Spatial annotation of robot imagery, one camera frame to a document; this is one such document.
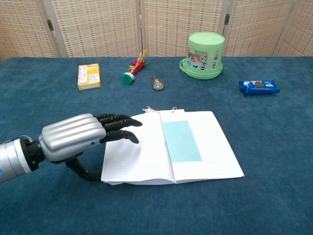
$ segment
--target silver robotic hand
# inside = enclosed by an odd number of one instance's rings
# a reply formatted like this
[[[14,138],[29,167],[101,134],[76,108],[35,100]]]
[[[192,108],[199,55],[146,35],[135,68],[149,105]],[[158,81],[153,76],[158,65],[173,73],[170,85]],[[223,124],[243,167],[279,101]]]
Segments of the silver robotic hand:
[[[0,183],[38,169],[44,160],[65,162],[80,177],[100,181],[101,173],[86,170],[77,156],[108,141],[129,139],[139,143],[132,132],[121,129],[141,125],[126,115],[82,114],[44,127],[38,141],[28,136],[7,141],[0,145]]]

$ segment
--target cartoon label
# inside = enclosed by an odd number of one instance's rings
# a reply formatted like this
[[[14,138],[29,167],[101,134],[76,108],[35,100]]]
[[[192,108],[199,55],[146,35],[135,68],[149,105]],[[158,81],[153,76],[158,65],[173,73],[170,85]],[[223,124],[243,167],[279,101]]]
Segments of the cartoon label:
[[[217,58],[219,57],[219,52],[218,50],[215,52],[215,55],[214,55],[214,58],[213,58],[213,64],[212,64],[212,70],[215,70],[216,69],[216,61],[217,61]]]
[[[188,48],[186,63],[193,69],[204,71],[207,68],[207,53]]]

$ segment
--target robotic finger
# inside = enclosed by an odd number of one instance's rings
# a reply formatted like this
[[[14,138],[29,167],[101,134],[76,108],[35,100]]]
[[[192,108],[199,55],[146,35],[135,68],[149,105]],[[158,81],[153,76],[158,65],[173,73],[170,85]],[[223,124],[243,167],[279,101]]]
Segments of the robotic finger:
[[[139,143],[137,137],[130,131],[109,131],[107,132],[107,136],[100,140],[100,143],[117,141],[120,139],[127,139],[133,143]]]
[[[127,115],[116,115],[116,114],[101,114],[101,115],[97,115],[96,118],[99,120],[99,122],[101,122],[101,124],[106,124],[112,121],[117,121],[117,120],[121,120],[121,119],[128,119],[130,118]]]
[[[115,115],[110,114],[109,116],[106,116],[105,118],[100,118],[99,121],[103,125],[103,127],[106,129],[106,131],[111,130],[119,130],[123,127],[127,126],[141,126],[142,123],[132,119],[129,116],[126,115]]]

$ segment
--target small cardboard box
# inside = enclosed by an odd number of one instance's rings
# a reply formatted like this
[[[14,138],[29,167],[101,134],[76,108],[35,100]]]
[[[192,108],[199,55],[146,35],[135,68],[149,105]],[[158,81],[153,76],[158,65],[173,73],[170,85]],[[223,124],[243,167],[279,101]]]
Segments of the small cardboard box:
[[[82,91],[100,87],[101,78],[99,64],[80,65],[78,68],[78,89]]]

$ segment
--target green container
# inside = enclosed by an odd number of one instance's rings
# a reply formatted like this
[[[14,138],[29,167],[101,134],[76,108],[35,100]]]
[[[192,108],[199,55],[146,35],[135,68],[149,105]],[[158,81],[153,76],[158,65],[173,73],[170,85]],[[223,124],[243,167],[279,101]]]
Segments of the green container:
[[[188,53],[179,67],[188,76],[211,79],[223,69],[222,54],[225,38],[214,32],[197,32],[189,36]]]

